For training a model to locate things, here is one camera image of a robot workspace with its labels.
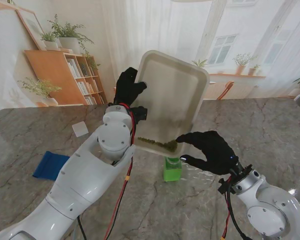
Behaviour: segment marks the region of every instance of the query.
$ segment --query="framed picture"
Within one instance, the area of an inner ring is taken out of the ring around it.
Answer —
[[[19,18],[21,19],[23,25],[29,32],[32,40],[39,50],[45,51],[46,46],[41,40],[41,34],[44,33],[35,13],[33,11],[22,8],[21,10],[16,10]]]

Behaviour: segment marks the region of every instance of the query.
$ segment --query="white tray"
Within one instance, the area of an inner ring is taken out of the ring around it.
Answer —
[[[138,140],[138,137],[167,143],[188,133],[202,104],[210,78],[206,70],[156,50],[146,52],[139,66],[136,82],[146,82],[147,89],[133,106],[148,109],[147,119],[136,126],[134,144],[143,150],[169,158],[182,154],[184,144],[175,152]]]

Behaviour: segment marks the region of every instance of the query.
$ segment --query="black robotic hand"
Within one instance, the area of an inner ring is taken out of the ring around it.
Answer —
[[[145,82],[135,83],[137,70],[129,67],[121,73],[118,81],[116,82],[116,92],[113,100],[114,104],[127,104],[131,105],[139,94],[141,94],[147,85]]]
[[[190,132],[179,136],[176,141],[193,145],[203,152],[207,160],[182,155],[180,159],[183,162],[213,174],[229,174],[239,161],[232,148],[216,131]]]

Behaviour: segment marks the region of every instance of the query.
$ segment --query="marble countertop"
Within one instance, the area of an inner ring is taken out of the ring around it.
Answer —
[[[30,214],[52,181],[32,177],[46,151],[71,156],[88,138],[76,137],[72,125],[85,121],[89,133],[102,124],[106,106],[17,108],[0,111],[0,230]],[[239,156],[267,181],[296,189],[300,201],[300,108],[291,99],[259,98],[203,101],[193,131],[216,130]],[[194,157],[203,154],[189,147]],[[164,158],[137,150],[111,240],[219,240],[227,207],[217,191],[219,176],[182,165],[182,179],[164,182]],[[106,232],[125,171],[82,216],[88,240]],[[254,240],[246,208],[233,196],[239,226]],[[71,227],[64,239],[72,239]],[[77,239],[82,236],[77,229]],[[227,239],[240,239],[232,222]]]

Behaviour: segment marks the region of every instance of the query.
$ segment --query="green plastic container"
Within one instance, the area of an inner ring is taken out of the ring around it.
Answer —
[[[179,158],[164,157],[163,179],[166,182],[178,181],[181,178],[181,161]]]

